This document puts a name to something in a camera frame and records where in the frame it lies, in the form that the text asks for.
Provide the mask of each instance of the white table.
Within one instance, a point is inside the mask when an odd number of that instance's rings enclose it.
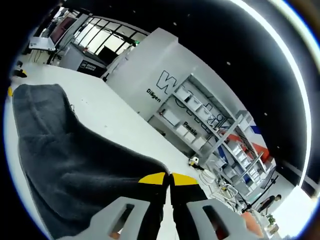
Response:
[[[199,180],[199,173],[188,166],[188,158],[129,107],[102,79],[44,64],[26,63],[23,69],[27,78],[14,78],[12,90],[21,84],[59,84],[66,92],[70,104],[74,105],[78,119],[86,127],[104,138],[163,162],[171,172]],[[37,212],[20,165],[18,134],[10,97],[4,107],[4,142],[9,170],[17,192],[32,219],[50,237]],[[165,209],[165,215],[172,214],[172,208],[167,206]],[[158,239],[168,239],[170,232],[171,235],[174,234],[174,231],[168,229],[160,231]]]

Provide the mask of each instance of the window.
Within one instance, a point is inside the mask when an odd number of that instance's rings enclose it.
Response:
[[[100,31],[101,27],[94,26],[90,31],[85,35],[85,37],[80,41],[80,45],[86,47],[88,43],[95,37],[95,35]]]
[[[104,27],[109,21],[100,19],[100,21],[97,23],[98,26]]]
[[[130,43],[126,42],[123,44],[118,51],[116,51],[116,54],[120,55],[124,50],[126,50],[130,46]]]
[[[76,44],[88,47],[88,51],[95,55],[98,55],[104,47],[119,55],[130,47],[133,41],[141,42],[146,35],[116,22],[89,17],[74,37]]]
[[[94,26],[93,24],[91,24],[91,20],[92,20],[92,17],[89,17],[86,23],[78,29],[77,33],[75,34],[76,43],[79,43]]]
[[[119,23],[115,23],[115,22],[109,22],[107,26],[105,26],[107,29],[111,29],[111,30],[116,30],[117,27],[119,27],[120,24]]]
[[[120,33],[126,37],[130,37],[134,32],[135,30],[129,28],[129,27],[126,27],[126,26],[121,26],[119,27],[117,30],[116,30],[117,33]]]
[[[96,52],[96,54],[98,55],[101,50],[104,48],[104,47],[107,47],[108,49],[112,50],[112,51],[116,51],[120,46],[121,44],[124,42],[124,40],[117,36],[117,35],[111,35],[104,43],[103,45],[98,49],[98,51]]]
[[[100,18],[94,18],[92,21],[91,21],[91,24],[96,24],[97,22],[99,22]]]
[[[147,35],[144,35],[144,34],[142,34],[142,33],[140,33],[140,32],[136,32],[136,33],[131,37],[131,39],[133,39],[133,40],[135,40],[135,41],[141,42],[143,39],[146,38],[146,36],[147,36]]]
[[[95,38],[88,45],[88,50],[91,53],[95,53],[100,45],[111,35],[111,31],[108,29],[102,29]]]

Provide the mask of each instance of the gray machine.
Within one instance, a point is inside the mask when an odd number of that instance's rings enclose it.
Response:
[[[82,46],[71,43],[59,67],[100,78],[106,72],[106,64],[96,55],[84,49]]]

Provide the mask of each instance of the white partition wall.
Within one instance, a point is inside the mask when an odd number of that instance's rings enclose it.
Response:
[[[163,29],[152,32],[127,58],[106,83],[145,120],[190,74],[214,92],[232,113],[246,109],[207,64]]]

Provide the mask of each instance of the blue stripe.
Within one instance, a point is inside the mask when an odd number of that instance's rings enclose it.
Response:
[[[226,157],[225,152],[222,149],[222,146],[218,147],[218,152],[219,152],[219,155],[220,155],[221,158],[225,158]]]
[[[250,127],[252,128],[252,130],[255,134],[261,135],[260,129],[257,126],[250,126]]]

